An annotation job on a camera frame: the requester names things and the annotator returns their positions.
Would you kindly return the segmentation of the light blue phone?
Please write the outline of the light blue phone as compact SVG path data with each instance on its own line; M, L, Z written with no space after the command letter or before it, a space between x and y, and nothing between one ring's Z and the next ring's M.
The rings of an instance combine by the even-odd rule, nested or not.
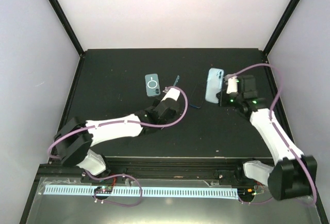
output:
M222 83L224 70L219 68L211 68L208 71L205 100L209 103L218 104L217 94L222 91Z

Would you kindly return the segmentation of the dark blue phone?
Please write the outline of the dark blue phone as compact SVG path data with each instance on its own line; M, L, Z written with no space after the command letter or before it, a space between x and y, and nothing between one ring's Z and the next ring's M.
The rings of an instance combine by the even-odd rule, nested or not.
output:
M197 84L193 92L191 94L191 97L189 99L189 106L200 109L204 103L205 100L205 86L202 84Z

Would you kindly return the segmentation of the teal phone from blue case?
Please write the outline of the teal phone from blue case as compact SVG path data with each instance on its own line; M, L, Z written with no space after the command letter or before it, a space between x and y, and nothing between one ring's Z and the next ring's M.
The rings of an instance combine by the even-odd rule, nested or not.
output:
M177 75L177 77L176 77L176 79L175 79L175 81L174 81L174 83L173 83L173 87L176 87L177 86L177 84L178 84L178 82L179 82L179 79L180 79L180 76L179 75Z

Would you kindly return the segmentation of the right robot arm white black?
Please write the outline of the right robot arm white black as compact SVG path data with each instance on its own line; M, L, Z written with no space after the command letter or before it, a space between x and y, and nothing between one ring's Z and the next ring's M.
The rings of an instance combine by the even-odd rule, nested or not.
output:
M235 170L235 180L247 184L253 179L267 186L278 201L305 196L312 196L315 201L317 161L313 156L304 155L280 126L265 99L258 96L255 77L228 75L222 86L217 93L219 104L234 107L251 123L274 162L269 166L259 160L247 161Z

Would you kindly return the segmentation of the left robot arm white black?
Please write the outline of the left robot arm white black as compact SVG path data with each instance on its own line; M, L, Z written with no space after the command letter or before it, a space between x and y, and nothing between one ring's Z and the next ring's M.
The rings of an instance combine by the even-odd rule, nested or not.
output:
M55 140L81 128L87 130L72 134L55 146L60 163L66 167L78 166L87 170L98 182L106 182L110 178L111 170L105 162L105 157L94 152L91 147L123 137L154 133L156 131L154 127L140 124L169 123L178 116L180 108L178 98L167 94L163 99L155 100L152 106L122 118L101 121L72 118L56 134Z

